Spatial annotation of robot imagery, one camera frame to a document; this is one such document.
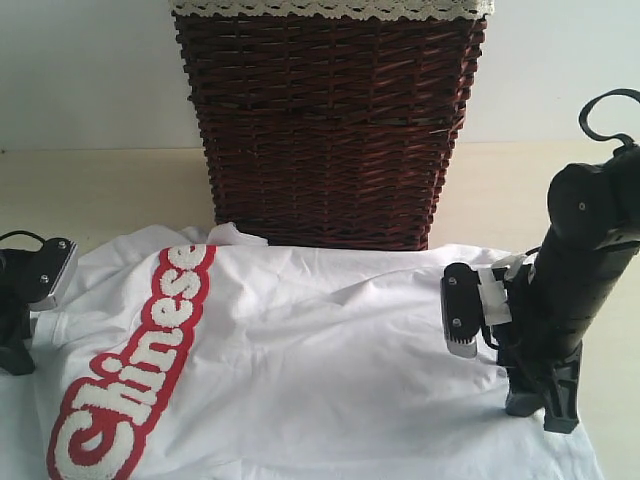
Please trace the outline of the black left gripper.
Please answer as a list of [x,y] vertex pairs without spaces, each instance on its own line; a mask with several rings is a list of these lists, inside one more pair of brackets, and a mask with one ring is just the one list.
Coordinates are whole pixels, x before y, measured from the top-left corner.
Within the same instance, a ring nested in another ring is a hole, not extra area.
[[34,270],[35,251],[1,250],[1,361],[12,376],[33,374],[35,363],[27,350],[30,303],[38,293]]

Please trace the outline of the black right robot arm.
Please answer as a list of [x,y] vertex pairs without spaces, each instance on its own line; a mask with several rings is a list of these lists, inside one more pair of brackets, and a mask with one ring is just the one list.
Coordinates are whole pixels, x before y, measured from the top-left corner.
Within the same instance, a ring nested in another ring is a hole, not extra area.
[[639,148],[605,163],[572,163],[547,195],[550,227],[532,266],[507,283],[512,320],[496,329],[506,366],[505,409],[544,412],[548,432],[578,425],[582,339],[639,252]]

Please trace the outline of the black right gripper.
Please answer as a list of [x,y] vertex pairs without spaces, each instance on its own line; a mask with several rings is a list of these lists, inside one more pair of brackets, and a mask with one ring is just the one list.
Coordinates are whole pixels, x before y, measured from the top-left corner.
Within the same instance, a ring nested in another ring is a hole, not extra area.
[[[511,321],[494,328],[498,363],[506,368],[505,412],[529,417],[545,407],[543,428],[571,434],[579,425],[578,386],[585,306],[573,278],[536,263],[504,278]],[[544,385],[544,401],[534,385]]]

